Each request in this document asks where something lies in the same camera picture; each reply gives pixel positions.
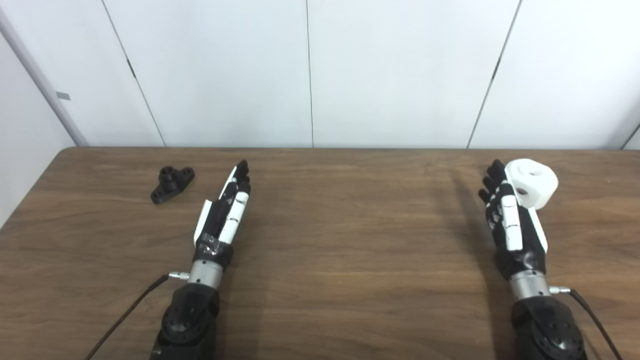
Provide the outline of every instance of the white cylindrical object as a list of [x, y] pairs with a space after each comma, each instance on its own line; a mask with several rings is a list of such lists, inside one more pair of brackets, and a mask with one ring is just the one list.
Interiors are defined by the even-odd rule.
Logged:
[[558, 187], [556, 173], [550, 167], [531, 159], [510, 161], [506, 172], [520, 205], [525, 208], [542, 208]]

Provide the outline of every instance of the palm of robotic hand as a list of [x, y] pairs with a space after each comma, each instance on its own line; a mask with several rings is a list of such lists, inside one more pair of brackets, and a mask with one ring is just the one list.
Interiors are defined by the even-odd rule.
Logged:
[[516, 191], [500, 160], [495, 160], [486, 173], [488, 176], [483, 179], [486, 190], [480, 190], [478, 195], [486, 206], [486, 220], [497, 249], [495, 264], [498, 270], [507, 280], [524, 270], [545, 274], [546, 246], [543, 243], [546, 244], [546, 239], [541, 227], [536, 228], [532, 211], [518, 203]]

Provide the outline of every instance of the white wall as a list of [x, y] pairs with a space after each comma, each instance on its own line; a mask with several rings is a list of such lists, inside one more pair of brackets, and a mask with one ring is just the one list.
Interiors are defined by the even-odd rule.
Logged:
[[637, 1], [522, 0], [493, 83], [518, 0], [104, 1], [118, 33], [102, 1], [0, 0], [82, 144], [619, 149], [640, 122]]
[[640, 123], [639, 1], [524, 0], [471, 147], [620, 149]]
[[466, 147], [518, 0], [309, 0], [314, 142]]
[[310, 147], [305, 0], [107, 0], [168, 146]]
[[163, 146], [99, 0], [0, 0], [0, 21], [88, 145]]
[[0, 227], [53, 157], [73, 145], [0, 35]]
[[625, 146], [625, 150], [640, 150], [640, 131], [636, 131]]

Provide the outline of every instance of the black 3d-printed part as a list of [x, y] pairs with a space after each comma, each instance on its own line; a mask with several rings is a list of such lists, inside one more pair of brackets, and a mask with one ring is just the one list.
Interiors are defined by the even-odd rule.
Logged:
[[195, 172], [190, 167], [182, 170], [163, 167], [160, 169], [160, 175], [158, 175], [160, 185], [151, 193], [151, 201], [154, 204], [162, 204], [169, 201], [172, 197], [183, 192], [195, 176]]

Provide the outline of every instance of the wooden table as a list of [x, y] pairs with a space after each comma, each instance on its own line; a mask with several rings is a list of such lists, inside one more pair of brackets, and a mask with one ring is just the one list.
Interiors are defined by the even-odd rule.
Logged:
[[[63, 151], [0, 231], [1, 357], [83, 358], [159, 275], [190, 269], [203, 200], [246, 158], [220, 359], [512, 359], [513, 300], [476, 193], [494, 158], [521, 157], [560, 180], [540, 212], [549, 283], [579, 289], [640, 359], [640, 152], [140, 148]], [[196, 178], [156, 206], [165, 165]], [[147, 359], [179, 285], [151, 293], [95, 358]], [[562, 300], [590, 359], [612, 359]]]

